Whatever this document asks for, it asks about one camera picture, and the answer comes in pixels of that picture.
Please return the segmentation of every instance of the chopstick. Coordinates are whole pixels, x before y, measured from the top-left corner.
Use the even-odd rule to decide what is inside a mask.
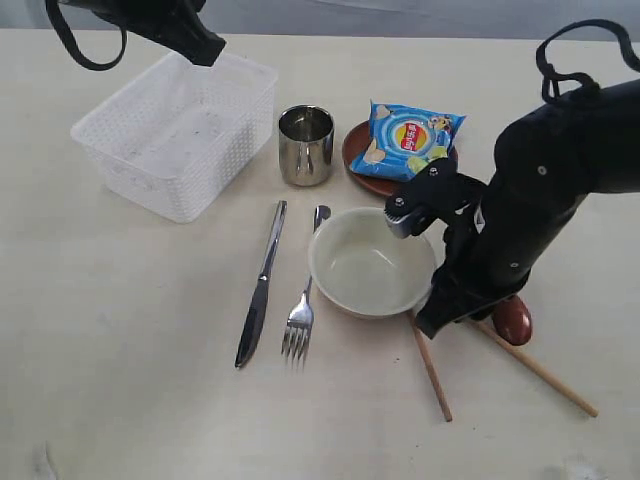
[[[442,409],[442,414],[444,415],[444,419],[447,422],[451,422],[453,421],[453,415],[451,415],[451,409],[449,408],[447,399],[444,396],[444,390],[442,389],[442,385],[440,385],[440,380],[438,379],[436,368],[433,366],[433,362],[431,361],[431,355],[429,355],[427,342],[424,341],[422,332],[418,330],[418,327],[416,326],[416,320],[412,313],[409,313],[409,323],[411,324],[413,335],[416,337],[416,343],[418,344],[420,355],[422,355],[422,360],[424,362],[424,366],[427,369],[427,374],[429,375],[429,379],[431,380],[431,385],[433,385],[433,389],[436,392],[436,397],[438,398],[438,403],[440,404],[440,408]]]
[[[517,347],[514,347],[509,342],[504,340],[500,335],[498,335],[490,326],[486,323],[470,321],[467,322],[471,326],[475,327],[477,330],[480,330],[491,340],[496,342],[503,350],[516,358],[520,363],[522,363],[525,367],[531,370],[533,373],[538,375],[542,380],[544,380],[547,384],[553,387],[558,393],[566,397],[568,400],[571,400],[578,407],[580,407],[585,413],[587,413],[591,417],[598,416],[598,410],[587,402],[584,398],[574,392],[567,385],[562,383],[558,377],[553,375],[551,372],[546,370],[542,365],[540,365],[536,360],[528,356],[522,350]]]

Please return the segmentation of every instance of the stainless steel cup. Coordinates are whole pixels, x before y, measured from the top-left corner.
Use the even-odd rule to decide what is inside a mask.
[[[285,182],[308,187],[331,174],[333,118],[326,110],[299,105],[286,110],[278,122],[280,172]]]

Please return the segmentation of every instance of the tabletop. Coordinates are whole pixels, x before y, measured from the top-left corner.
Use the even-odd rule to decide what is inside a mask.
[[[114,32],[78,34],[93,59]],[[229,35],[275,67],[278,111],[336,121],[331,179],[293,189],[276,137],[195,222],[102,186],[69,129],[165,51],[132,38],[120,66],[76,66],[52,31],[0,31],[0,468],[30,478],[47,443],[60,480],[560,479],[582,454],[640,478],[638,195],[591,196],[522,291],[527,352],[591,400],[589,419],[464,325],[430,342],[454,414],[443,421],[409,324],[364,321],[313,294],[304,369],[285,365],[286,316],[308,274],[313,208],[381,206],[350,181],[346,133],[369,100],[468,115],[460,169],[488,180],[493,144],[540,105],[535,41]],[[603,85],[634,78],[614,43],[558,42],[551,60]],[[278,200],[289,202],[264,331],[234,368]],[[442,227],[427,235],[443,258]]]

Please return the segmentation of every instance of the table knife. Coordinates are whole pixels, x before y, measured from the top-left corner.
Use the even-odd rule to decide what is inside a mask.
[[[262,264],[262,270],[258,275],[258,283],[251,298],[251,305],[247,312],[247,319],[244,323],[242,336],[240,337],[240,345],[238,345],[238,354],[236,355],[236,368],[244,367],[253,352],[256,351],[260,334],[262,333],[262,325],[267,311],[267,300],[269,297],[269,280],[271,279],[271,267],[276,257],[276,250],[280,241],[280,233],[284,225],[284,216],[287,213],[287,202],[280,200],[276,208],[276,215],[271,226],[271,235],[267,244],[267,252]]]

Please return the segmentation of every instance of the chip bag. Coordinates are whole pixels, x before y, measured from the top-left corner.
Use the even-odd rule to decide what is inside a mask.
[[[371,102],[369,147],[351,171],[408,182],[436,158],[447,157],[464,116]]]

